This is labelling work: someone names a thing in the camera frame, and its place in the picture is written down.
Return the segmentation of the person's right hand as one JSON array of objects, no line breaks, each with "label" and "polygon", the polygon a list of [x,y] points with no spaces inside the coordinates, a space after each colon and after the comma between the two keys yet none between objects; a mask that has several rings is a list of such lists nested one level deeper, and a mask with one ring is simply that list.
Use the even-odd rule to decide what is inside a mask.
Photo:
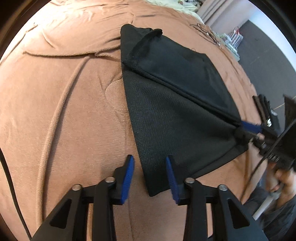
[{"label": "person's right hand", "polygon": [[276,201],[276,209],[281,208],[295,197],[295,171],[277,169],[276,163],[267,165],[265,188],[269,192],[281,189],[281,194]]}]

